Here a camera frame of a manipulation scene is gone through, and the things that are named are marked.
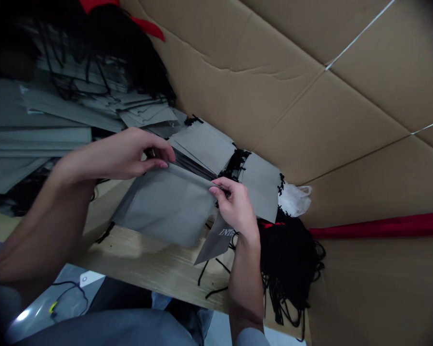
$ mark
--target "cardboard wall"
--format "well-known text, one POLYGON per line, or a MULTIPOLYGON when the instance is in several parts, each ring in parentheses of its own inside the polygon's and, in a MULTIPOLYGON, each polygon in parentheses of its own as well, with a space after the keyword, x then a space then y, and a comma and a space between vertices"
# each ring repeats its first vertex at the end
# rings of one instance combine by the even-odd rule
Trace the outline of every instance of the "cardboard wall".
POLYGON ((311 285, 314 346, 433 346, 433 237, 323 240, 311 285))
POLYGON ((433 212, 433 148, 404 138, 309 183, 309 227, 433 212))
POLYGON ((331 69, 411 132, 433 124, 433 1, 396 0, 331 69))
POLYGON ((335 59, 390 0, 242 0, 322 64, 335 59))
MULTIPOLYGON (((348 49, 389 0, 121 2, 163 30, 182 110, 313 187, 307 226, 433 212, 427 2, 395 0, 348 49)), ((323 245, 315 345, 433 345, 433 239, 323 245)))

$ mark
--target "red fabric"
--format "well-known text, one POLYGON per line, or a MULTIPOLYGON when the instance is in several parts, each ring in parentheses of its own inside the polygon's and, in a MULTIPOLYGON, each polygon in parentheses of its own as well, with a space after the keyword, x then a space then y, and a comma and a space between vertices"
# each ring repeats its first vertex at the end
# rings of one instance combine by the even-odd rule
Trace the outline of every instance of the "red fabric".
MULTIPOLYGON (((120 0, 80 0, 83 9, 86 14, 89 14, 92 9, 102 5, 116 5, 120 7, 120 0)), ((146 33, 161 39, 165 42, 165 36, 162 30, 155 24, 148 22, 147 20, 130 17, 138 26, 146 33)))
POLYGON ((316 239, 433 236, 433 213, 354 223, 345 226, 311 228, 309 231, 316 239))
POLYGON ((151 22, 148 22, 144 19, 140 19, 140 18, 136 18, 136 17, 131 17, 131 19, 140 26, 141 29, 143 29, 143 31, 146 34, 149 34, 151 36, 154 36, 158 39, 161 39, 162 41, 165 42, 165 36, 164 33, 162 32, 162 30, 156 25, 153 24, 151 22))
POLYGON ((117 5, 120 7, 120 0, 80 0, 86 14, 89 14, 92 9, 101 5, 117 5))

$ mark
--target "wooden table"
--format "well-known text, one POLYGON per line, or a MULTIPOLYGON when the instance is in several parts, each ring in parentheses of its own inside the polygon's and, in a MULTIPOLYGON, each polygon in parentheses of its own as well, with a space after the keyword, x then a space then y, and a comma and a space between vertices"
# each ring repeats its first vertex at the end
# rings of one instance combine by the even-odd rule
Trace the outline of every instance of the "wooden table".
MULTIPOLYGON (((106 230, 109 218, 132 181, 110 181, 97 187, 98 197, 90 204, 82 242, 71 263, 201 307, 228 313, 227 291, 205 299, 210 291, 228 285, 229 274, 221 264, 210 260, 201 285, 197 285, 204 263, 197 266, 193 264, 204 238, 197 248, 186 249, 115 226, 101 244, 94 244, 106 230)), ((19 220, 0 214, 0 242, 5 241, 19 220)), ((229 250, 218 259, 231 269, 234 252, 229 250)), ((296 310, 290 307, 289 311, 294 313, 296 310)), ((301 337, 300 328, 294 328, 288 322, 285 326, 275 322, 269 296, 265 326, 301 337)), ((307 314, 305 339, 310 344, 307 314)))

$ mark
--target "black cable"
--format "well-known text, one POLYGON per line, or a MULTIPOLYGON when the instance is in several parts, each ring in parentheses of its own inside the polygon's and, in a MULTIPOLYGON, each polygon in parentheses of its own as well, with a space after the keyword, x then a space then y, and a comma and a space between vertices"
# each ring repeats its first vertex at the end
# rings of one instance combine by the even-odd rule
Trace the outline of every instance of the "black cable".
POLYGON ((218 258, 215 258, 215 260, 219 263, 219 264, 221 264, 222 266, 223 266, 223 268, 229 273, 229 274, 231 274, 231 271, 227 268, 227 266, 225 266, 224 264, 223 264, 223 262, 222 261, 220 261, 218 258))
POLYGON ((216 293, 220 293, 220 292, 226 291, 227 289, 228 289, 228 286, 220 288, 218 290, 211 291, 211 292, 209 292, 208 295, 205 296, 205 299, 208 299, 210 296, 212 296, 212 295, 214 295, 216 293))
POLYGON ((77 288, 80 292, 82 292, 83 295, 83 299, 85 300, 85 308, 83 309, 83 311, 79 314, 79 316, 82 316, 87 310, 88 310, 88 298, 85 294, 85 291, 80 287, 80 284, 74 282, 74 281, 62 281, 62 282, 58 282, 58 283, 53 283, 52 286, 60 286, 63 284, 72 284, 73 286, 66 289, 64 292, 62 292, 59 297, 56 298, 54 304, 52 305, 51 309, 50 309, 50 313, 51 313, 51 319, 53 320, 54 323, 57 323, 57 321, 55 320, 55 317, 57 316, 55 308, 57 307, 59 300, 61 299, 62 296, 64 296, 67 292, 69 292, 70 290, 77 288))
POLYGON ((205 269, 207 268, 207 264, 208 264, 208 261, 205 262, 205 265, 204 265, 204 267, 202 268, 202 271, 201 271, 201 275, 199 275, 199 279, 197 280, 197 285, 198 285, 198 286, 201 285, 202 275, 204 274, 204 271, 205 271, 205 269))

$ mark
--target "red ribbon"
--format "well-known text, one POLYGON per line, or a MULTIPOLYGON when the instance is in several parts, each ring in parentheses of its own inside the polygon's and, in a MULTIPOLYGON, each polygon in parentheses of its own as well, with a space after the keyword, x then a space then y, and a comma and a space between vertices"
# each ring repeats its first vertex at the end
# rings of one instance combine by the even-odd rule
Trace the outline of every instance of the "red ribbon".
MULTIPOLYGON (((89 14, 92 9, 103 5, 115 5, 120 7, 120 0, 80 0, 86 14, 89 14)), ((130 17, 146 34, 154 36, 165 42, 165 36, 162 30, 156 25, 147 20, 130 17)))

